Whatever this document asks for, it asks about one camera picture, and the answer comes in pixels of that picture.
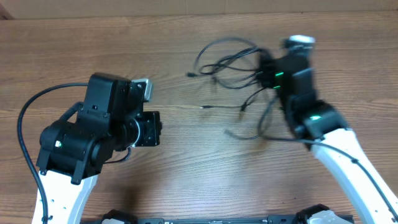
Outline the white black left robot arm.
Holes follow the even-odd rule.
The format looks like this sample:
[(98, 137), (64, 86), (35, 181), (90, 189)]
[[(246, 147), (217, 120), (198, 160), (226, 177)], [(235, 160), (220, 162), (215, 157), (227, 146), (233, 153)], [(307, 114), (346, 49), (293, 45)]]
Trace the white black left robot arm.
[(45, 196), (37, 197), (33, 223), (79, 223), (113, 152), (160, 143), (160, 114), (143, 109), (153, 92), (148, 78), (94, 73), (85, 86), (85, 99), (40, 135), (36, 165)]

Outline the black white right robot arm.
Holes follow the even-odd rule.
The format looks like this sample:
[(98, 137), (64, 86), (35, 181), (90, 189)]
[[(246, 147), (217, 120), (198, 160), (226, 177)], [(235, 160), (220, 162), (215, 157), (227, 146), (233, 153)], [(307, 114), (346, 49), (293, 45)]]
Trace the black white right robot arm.
[(276, 91), (293, 142), (308, 147), (336, 179), (363, 223), (397, 223), (397, 197), (371, 164), (344, 117), (318, 99), (305, 53), (259, 55), (258, 79)]

